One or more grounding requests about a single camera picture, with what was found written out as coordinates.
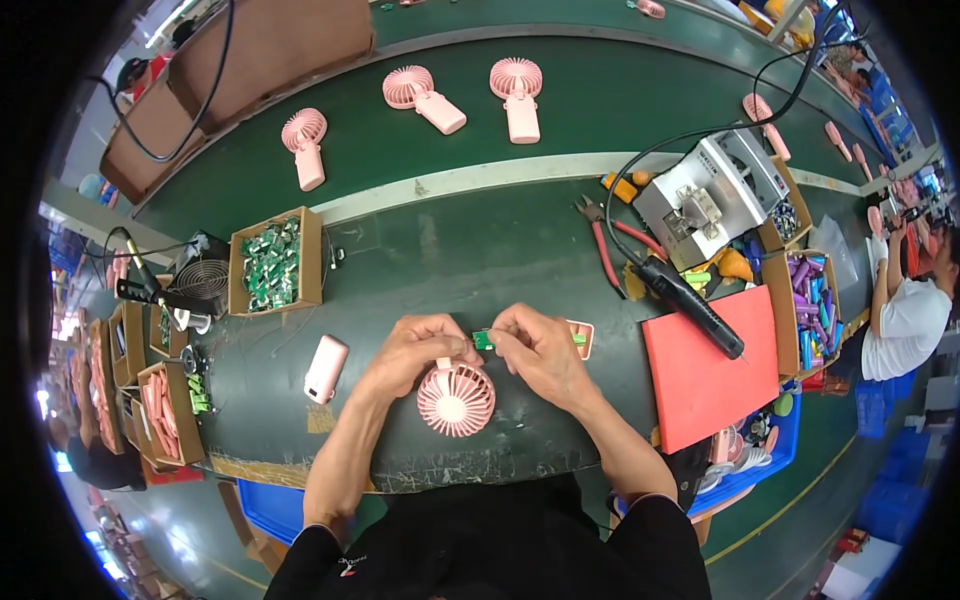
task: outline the yellow floor line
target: yellow floor line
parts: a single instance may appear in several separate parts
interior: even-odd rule
[[[151,520],[151,521],[153,521],[154,523],[156,523],[157,525],[159,525],[161,529],[163,528],[163,523],[161,523],[157,518],[155,518],[153,515],[151,515],[149,511],[145,510],[142,506],[140,506],[140,503],[139,503],[139,502],[137,502],[136,500],[134,500],[132,497],[126,497],[126,498],[124,498],[124,499],[125,499],[125,500],[130,500],[130,502],[132,502],[133,505],[136,506],[136,508],[140,509],[140,512],[143,513],[149,520]],[[193,550],[193,552],[195,552],[195,553],[197,554],[197,556],[199,556],[199,557],[201,557],[202,559],[208,561],[209,563],[213,564],[214,566],[217,566],[217,567],[223,569],[224,571],[226,571],[226,572],[229,573],[230,575],[233,575],[233,576],[236,577],[237,579],[243,580],[243,581],[247,582],[248,584],[250,584],[251,586],[255,586],[255,587],[260,588],[260,589],[263,589],[263,590],[266,590],[266,589],[267,589],[267,586],[264,586],[264,585],[261,584],[260,582],[254,580],[254,579],[251,579],[250,577],[247,577],[246,575],[243,575],[243,574],[241,574],[241,573],[238,573],[238,572],[234,571],[233,569],[231,569],[230,567],[226,566],[225,564],[219,563],[218,561],[215,561],[214,559],[211,559],[210,557],[206,556],[206,554],[204,554],[203,552],[201,552],[201,551],[198,550],[197,548],[194,548],[192,545],[190,545],[189,543],[187,543],[186,540],[181,539],[180,537],[178,537],[178,536],[176,536],[175,534],[171,533],[169,530],[164,529],[163,533],[164,533],[164,535],[172,536],[172,537],[176,538],[177,540],[180,541],[180,543],[182,543],[182,544],[185,545],[186,547],[188,547],[188,548],[190,548],[191,550]]]
[[[853,441],[854,441],[854,440],[856,440],[856,434],[853,434],[853,437],[850,438],[850,441],[847,442],[847,445],[843,446],[843,448],[840,449],[840,451],[837,453],[837,455],[833,457],[833,460],[829,462],[829,464],[824,468],[824,470],[822,470],[822,471],[820,472],[819,475],[817,475],[816,477],[813,478],[813,481],[811,481],[808,486],[806,486],[805,488],[803,488],[803,489],[801,490],[801,492],[797,494],[797,497],[795,497],[794,499],[792,499],[792,500],[790,500],[789,502],[787,502],[787,503],[786,503],[786,506],[784,506],[783,508],[781,508],[780,510],[778,510],[773,516],[771,516],[770,518],[768,518],[767,520],[765,520],[765,521],[764,521],[759,527],[757,527],[754,531],[750,532],[749,534],[747,534],[746,536],[744,536],[744,537],[741,538],[740,540],[735,541],[734,543],[730,544],[729,546],[727,546],[726,548],[724,548],[724,549],[721,550],[720,552],[717,552],[716,554],[714,554],[713,556],[711,556],[710,558],[708,558],[708,559],[705,561],[705,563],[706,563],[706,564],[715,563],[715,562],[719,561],[720,559],[722,559],[723,557],[727,556],[728,554],[730,554],[731,552],[733,552],[733,550],[736,550],[737,548],[739,548],[740,546],[742,546],[743,544],[745,544],[748,540],[750,540],[751,538],[755,537],[755,536],[758,535],[761,531],[763,531],[764,529],[766,529],[767,527],[769,527],[775,520],[777,520],[778,518],[780,518],[781,516],[783,516],[783,514],[786,513],[787,511],[789,511],[789,510],[793,507],[794,504],[796,504],[797,502],[800,502],[800,499],[803,498],[810,490],[812,490],[812,489],[813,489],[813,486],[817,485],[817,484],[820,482],[820,480],[824,478],[824,475],[826,475],[826,474],[833,468],[833,466],[837,464],[837,461],[840,460],[840,457],[843,456],[843,455],[847,452],[848,449],[850,449],[850,446],[851,446],[851,445],[853,445]]]
[[[790,582],[797,579],[797,576],[800,575],[804,571],[804,569],[807,568],[810,565],[810,563],[813,562],[813,559],[817,558],[817,555],[824,551],[824,548],[827,547],[827,544],[829,544],[831,541],[833,541],[834,538],[836,538],[837,534],[840,533],[840,530],[845,529],[847,527],[847,523],[850,521],[850,518],[853,516],[853,513],[856,511],[857,508],[859,507],[854,506],[850,510],[850,512],[847,513],[847,516],[843,517],[843,520],[840,521],[840,524],[837,525],[837,528],[833,530],[833,533],[827,536],[827,539],[824,540],[824,543],[820,546],[820,548],[817,549],[816,552],[813,553],[813,556],[811,556],[809,560],[807,560],[806,563],[804,563],[804,566],[801,566],[796,573],[794,573],[791,577],[788,577],[785,582],[780,584],[779,588],[770,592],[770,595],[767,596],[767,600],[770,600],[771,598],[779,594],[781,591],[783,591],[784,588],[786,588],[790,584]]]

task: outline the red handle pliers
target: red handle pliers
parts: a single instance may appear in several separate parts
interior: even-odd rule
[[[605,220],[604,212],[599,205],[594,204],[593,200],[587,197],[586,194],[583,194],[583,199],[585,205],[580,206],[580,203],[574,202],[574,205],[577,207],[577,210],[580,211],[580,214],[587,217],[587,220],[590,221],[590,228],[593,229],[593,237],[597,241],[597,249],[600,251],[600,260],[603,261],[603,270],[607,273],[607,279],[610,281],[610,285],[613,286],[613,289],[616,290],[617,294],[620,295],[620,298],[626,300],[627,293],[623,291],[623,288],[620,286],[620,280],[616,277],[616,271],[613,270],[613,264],[610,262],[610,253],[607,252],[607,240],[604,238],[602,230],[602,222]],[[629,225],[624,225],[619,221],[613,221],[613,226],[620,231],[623,231],[627,235],[636,238],[640,242],[643,242],[650,247],[652,251],[656,253],[663,262],[667,262],[666,252],[663,251],[663,247],[657,243],[657,240],[650,237],[643,231],[639,231],[630,227]]]

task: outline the workbench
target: workbench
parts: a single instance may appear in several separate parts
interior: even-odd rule
[[[490,66],[505,56],[529,58],[543,70],[539,144],[507,139],[502,101],[487,85]],[[468,116],[462,130],[442,136],[412,110],[385,105],[383,77],[411,63],[429,68],[438,91]],[[740,100],[751,85],[752,78],[704,60],[605,39],[518,37],[424,50],[349,71],[254,116],[183,167],[138,220],[181,239],[197,228],[229,239],[233,231],[298,205],[446,169],[526,156],[638,151],[677,132],[743,119]],[[605,93],[607,87],[616,93]],[[764,84],[759,92],[774,108],[786,97]],[[298,189],[293,156],[279,140],[283,122],[304,107],[320,109],[329,121],[322,142],[327,181],[308,194]],[[863,182],[859,166],[830,145],[826,121],[802,96],[778,122],[794,156],[790,166]],[[858,127],[853,120],[851,127]],[[666,150],[683,152],[694,141]],[[861,145],[876,164],[876,150]],[[621,300],[606,281],[588,224],[572,207],[581,193],[599,201],[603,192],[593,178],[533,182],[406,204],[329,228],[347,257],[326,274],[323,305],[224,318],[195,340],[213,358],[210,396],[220,408],[201,419],[206,465],[302,487],[350,388],[399,317],[449,312],[469,333],[490,326],[516,301],[594,324],[588,371],[624,419],[649,436],[657,418],[639,323],[664,309],[655,300]],[[866,273],[856,237],[866,230],[857,219],[857,199],[808,187],[804,196],[814,223],[829,210],[845,228],[858,270]],[[631,209],[614,209],[617,218],[637,225]],[[614,258],[618,271],[622,264]],[[845,316],[867,305],[863,284],[862,277],[841,295]],[[336,397],[319,406],[303,393],[302,382],[324,334],[344,342],[349,356]],[[373,454],[372,491],[503,483],[598,463],[574,418],[535,397],[492,352],[483,355],[497,390],[487,427],[465,439],[440,436],[423,422],[412,397],[398,400]]]

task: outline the white glove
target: white glove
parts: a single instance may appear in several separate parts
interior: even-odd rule
[[[876,262],[890,258],[890,249],[887,247],[886,241],[876,237],[876,234],[870,237],[870,246],[871,250],[874,251]]]

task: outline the white shirt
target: white shirt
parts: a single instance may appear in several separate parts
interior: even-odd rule
[[[880,337],[867,327],[863,338],[863,378],[885,381],[907,374],[937,349],[952,303],[933,281],[905,278],[880,309]]]

